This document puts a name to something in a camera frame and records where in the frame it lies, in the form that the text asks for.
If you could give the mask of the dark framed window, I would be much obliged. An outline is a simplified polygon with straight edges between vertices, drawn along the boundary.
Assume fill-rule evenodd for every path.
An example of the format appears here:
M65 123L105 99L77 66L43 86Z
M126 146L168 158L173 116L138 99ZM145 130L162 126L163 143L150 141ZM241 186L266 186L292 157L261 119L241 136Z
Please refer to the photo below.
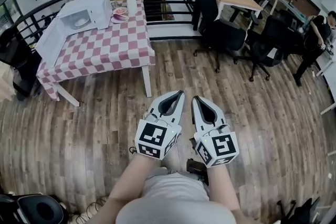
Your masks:
M0 31L10 28L22 13L16 0L6 0L0 4Z

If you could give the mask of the person's grey shirt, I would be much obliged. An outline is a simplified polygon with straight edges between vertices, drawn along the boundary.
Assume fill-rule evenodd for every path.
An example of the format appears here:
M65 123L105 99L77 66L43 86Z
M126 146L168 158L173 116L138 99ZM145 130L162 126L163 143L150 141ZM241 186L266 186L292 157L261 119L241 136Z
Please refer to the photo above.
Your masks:
M159 171L146 179L140 197L120 210L115 224L236 224L229 209L210 201L200 180Z

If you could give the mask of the black office chair with jacket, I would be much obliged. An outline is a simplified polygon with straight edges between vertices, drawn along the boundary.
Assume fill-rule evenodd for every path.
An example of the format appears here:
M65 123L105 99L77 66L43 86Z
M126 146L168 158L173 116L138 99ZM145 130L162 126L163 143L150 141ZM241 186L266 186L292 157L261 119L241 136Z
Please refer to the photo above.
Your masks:
M239 26L227 20L217 18L216 0L195 0L193 26L199 31L204 42L202 48L194 51L196 57L200 52L214 51L216 53L215 72L220 72L219 55L230 54L236 64L239 57L233 52L242 48L246 32Z

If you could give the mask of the brown paper bag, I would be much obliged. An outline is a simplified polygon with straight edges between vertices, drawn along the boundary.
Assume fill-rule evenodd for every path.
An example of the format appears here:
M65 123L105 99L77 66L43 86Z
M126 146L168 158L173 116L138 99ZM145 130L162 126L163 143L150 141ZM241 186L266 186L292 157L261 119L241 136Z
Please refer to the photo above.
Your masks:
M5 99L11 101L15 95L13 78L14 71L11 66L0 61L0 103Z

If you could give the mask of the white microwave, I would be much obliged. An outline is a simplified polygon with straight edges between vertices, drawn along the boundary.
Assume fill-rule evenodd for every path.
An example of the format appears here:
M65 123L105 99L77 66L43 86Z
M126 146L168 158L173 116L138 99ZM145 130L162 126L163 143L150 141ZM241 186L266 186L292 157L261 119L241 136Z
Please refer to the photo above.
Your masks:
M110 0L69 1L44 30L35 50L48 68L53 67L68 36L95 28L105 29L110 24L111 16ZM90 18L90 23L75 28L74 22L81 18Z

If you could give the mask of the black chair base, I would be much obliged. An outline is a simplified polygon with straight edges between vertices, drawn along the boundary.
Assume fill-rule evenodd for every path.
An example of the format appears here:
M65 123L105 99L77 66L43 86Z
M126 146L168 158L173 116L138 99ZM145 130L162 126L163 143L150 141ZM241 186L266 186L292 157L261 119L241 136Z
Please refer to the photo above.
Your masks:
M320 197L315 201L309 198L304 202L302 206L297 207L297 201L292 200L290 202L289 212L285 212L285 208L282 201L277 201L277 206L280 210L280 224L312 224L312 213L316 210L330 209L331 206L319 206Z

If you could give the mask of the white vase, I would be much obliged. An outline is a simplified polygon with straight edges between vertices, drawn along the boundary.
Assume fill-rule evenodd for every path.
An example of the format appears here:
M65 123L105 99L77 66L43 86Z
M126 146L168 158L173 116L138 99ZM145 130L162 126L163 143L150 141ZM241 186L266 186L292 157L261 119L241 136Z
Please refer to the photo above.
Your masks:
M137 13L137 1L136 0L127 0L127 9L128 16L133 17Z

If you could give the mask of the white table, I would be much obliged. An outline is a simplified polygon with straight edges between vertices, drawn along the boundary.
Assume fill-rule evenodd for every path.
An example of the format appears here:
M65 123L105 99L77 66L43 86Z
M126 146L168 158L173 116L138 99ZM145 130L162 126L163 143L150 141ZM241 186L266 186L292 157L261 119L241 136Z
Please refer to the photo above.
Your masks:
M150 72L149 66L142 66L142 74L145 86L146 96L150 98L152 96L151 83L150 83ZM55 83L57 91L73 106L80 107L79 101L77 101L70 93L68 93L59 83Z

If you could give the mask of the person's left forearm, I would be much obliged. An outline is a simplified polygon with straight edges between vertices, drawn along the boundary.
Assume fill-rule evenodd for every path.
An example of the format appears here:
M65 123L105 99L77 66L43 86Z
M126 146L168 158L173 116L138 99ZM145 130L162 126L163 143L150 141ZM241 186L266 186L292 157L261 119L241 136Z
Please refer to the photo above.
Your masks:
M147 178L165 175L152 158L136 154L113 187L107 201L87 224L172 224L170 215L160 212L161 203L139 201Z

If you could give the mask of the black mesh office chair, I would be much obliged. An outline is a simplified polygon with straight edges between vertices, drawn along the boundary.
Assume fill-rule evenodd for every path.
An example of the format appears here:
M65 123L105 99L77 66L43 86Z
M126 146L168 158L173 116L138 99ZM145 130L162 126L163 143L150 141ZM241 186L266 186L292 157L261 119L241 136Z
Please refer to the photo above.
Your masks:
M29 97L34 86L39 90L36 73L41 62L41 56L21 37L14 28L0 34L0 61L14 68L13 87L19 101Z

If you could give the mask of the white desk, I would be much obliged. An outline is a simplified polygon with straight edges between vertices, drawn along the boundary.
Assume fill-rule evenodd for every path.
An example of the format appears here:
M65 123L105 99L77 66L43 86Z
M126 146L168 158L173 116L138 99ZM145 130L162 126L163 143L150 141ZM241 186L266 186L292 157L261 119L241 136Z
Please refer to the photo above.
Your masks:
M324 115L330 110L336 108L336 43L334 43L333 54L330 54L327 50L323 52L317 58L317 64L320 67L320 71L316 76L323 76L329 87L329 91L334 102L326 109L320 112L320 115Z

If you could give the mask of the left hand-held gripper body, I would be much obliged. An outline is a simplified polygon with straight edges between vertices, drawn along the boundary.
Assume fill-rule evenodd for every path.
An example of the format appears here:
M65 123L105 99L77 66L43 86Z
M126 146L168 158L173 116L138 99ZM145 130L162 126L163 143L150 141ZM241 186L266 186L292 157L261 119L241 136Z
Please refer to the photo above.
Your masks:
M135 135L136 152L154 159L163 159L177 142L182 127L147 113Z

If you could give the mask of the black padded chair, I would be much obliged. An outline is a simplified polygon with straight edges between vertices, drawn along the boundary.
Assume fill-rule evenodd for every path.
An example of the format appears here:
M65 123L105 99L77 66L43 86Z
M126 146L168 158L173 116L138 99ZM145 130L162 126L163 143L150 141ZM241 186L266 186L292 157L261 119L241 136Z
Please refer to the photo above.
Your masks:
M69 213L56 196L0 194L0 224L67 224Z

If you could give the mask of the person's right forearm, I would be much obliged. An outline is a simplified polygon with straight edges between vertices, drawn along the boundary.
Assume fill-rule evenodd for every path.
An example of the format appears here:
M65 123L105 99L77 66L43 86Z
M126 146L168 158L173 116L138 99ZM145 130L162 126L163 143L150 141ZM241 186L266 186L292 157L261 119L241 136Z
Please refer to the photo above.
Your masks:
M210 201L229 209L237 224L251 224L243 214L229 172L225 165L207 169Z

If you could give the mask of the red white checkered tablecloth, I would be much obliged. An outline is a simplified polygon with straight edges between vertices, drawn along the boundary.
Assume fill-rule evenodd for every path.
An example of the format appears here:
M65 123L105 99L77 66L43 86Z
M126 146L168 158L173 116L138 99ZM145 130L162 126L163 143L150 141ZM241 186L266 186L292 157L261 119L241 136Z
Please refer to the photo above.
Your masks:
M59 83L96 73L142 68L155 64L144 0L136 0L138 12L127 23L110 23L106 29L92 29L67 37L54 67L42 62L36 77L49 96L58 101Z

